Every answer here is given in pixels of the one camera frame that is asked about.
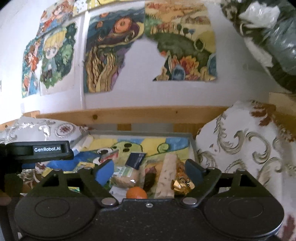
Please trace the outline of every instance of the white wall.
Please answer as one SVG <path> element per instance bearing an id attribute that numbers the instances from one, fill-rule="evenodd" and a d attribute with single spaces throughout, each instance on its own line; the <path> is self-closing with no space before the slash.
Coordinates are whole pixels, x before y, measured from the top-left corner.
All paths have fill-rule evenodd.
<path id="1" fill-rule="evenodd" d="M 0 123 L 16 119 L 21 112 L 42 113 L 82 108 L 150 105 L 231 105 L 237 100 L 267 102 L 269 92 L 283 89 L 263 71 L 246 48 L 218 5 L 208 5 L 216 34 L 218 79 L 214 82 L 152 82 L 164 58 L 157 45 L 146 38 L 137 40 L 126 54 L 126 65 L 109 93 L 83 95 L 82 70 L 88 18 L 78 16 L 80 35 L 72 65 L 74 89 L 47 96 L 21 98 L 23 51 L 39 26 L 40 16 L 55 0 L 12 0 L 0 11 Z M 135 3 L 122 3 L 126 8 Z M 90 15 L 106 12 L 104 7 Z"/>

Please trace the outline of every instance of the watercolor painting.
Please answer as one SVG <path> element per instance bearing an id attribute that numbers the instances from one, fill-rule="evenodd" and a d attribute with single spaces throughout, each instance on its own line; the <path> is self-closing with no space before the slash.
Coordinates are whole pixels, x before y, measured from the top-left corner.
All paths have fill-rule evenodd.
<path id="1" fill-rule="evenodd" d="M 58 27 L 46 36 L 42 51 L 40 85 L 43 94 L 69 74 L 74 54 L 76 24 Z"/>
<path id="2" fill-rule="evenodd" d="M 103 13 L 89 22 L 84 65 L 84 92 L 111 91 L 124 56 L 144 32 L 145 9 Z"/>
<path id="3" fill-rule="evenodd" d="M 37 65 L 42 58 L 44 38 L 29 42 L 24 51 L 22 63 L 22 97 L 34 95 L 38 92 L 38 78 L 35 74 Z"/>
<path id="4" fill-rule="evenodd" d="M 94 9 L 101 5 L 116 2 L 117 0 L 76 0 L 73 8 L 73 17 L 82 14 L 87 10 Z"/>
<path id="5" fill-rule="evenodd" d="M 61 0 L 44 10 L 37 32 L 37 38 L 60 26 L 72 16 L 75 0 Z"/>
<path id="6" fill-rule="evenodd" d="M 154 81 L 216 78 L 215 35 L 204 4 L 146 3 L 145 35 L 166 58 Z"/>

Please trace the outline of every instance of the landscape painting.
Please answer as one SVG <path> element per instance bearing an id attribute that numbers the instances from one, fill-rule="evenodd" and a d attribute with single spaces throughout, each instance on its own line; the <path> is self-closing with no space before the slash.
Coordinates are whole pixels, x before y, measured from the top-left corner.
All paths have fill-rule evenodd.
<path id="1" fill-rule="evenodd" d="M 146 3 L 145 34 L 166 58 L 154 81 L 216 78 L 215 35 L 204 4 Z"/>

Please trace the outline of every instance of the anime character drawing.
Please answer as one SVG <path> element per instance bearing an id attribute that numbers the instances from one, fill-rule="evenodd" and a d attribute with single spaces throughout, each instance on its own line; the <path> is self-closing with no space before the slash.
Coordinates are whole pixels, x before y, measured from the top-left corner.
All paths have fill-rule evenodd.
<path id="1" fill-rule="evenodd" d="M 36 94 L 38 79 L 35 75 L 37 64 L 41 59 L 43 38 L 32 40 L 26 47 L 22 68 L 22 97 Z"/>
<path id="2" fill-rule="evenodd" d="M 46 89 L 54 87 L 70 72 L 76 31 L 75 23 L 72 23 L 55 30 L 44 41 L 40 82 Z"/>
<path id="3" fill-rule="evenodd" d="M 66 21 L 73 12 L 74 1 L 64 0 L 45 10 L 40 19 L 37 36 L 42 36 Z"/>

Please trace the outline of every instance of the label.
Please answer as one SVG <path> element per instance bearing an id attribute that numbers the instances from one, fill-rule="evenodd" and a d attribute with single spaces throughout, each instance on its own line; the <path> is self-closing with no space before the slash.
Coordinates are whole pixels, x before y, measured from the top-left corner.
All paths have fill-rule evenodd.
<path id="1" fill-rule="evenodd" d="M 131 177 L 133 169 L 131 167 L 122 167 L 120 172 L 118 173 L 118 177 Z"/>
<path id="2" fill-rule="evenodd" d="M 34 153 L 62 153 L 61 145 L 33 146 Z"/>

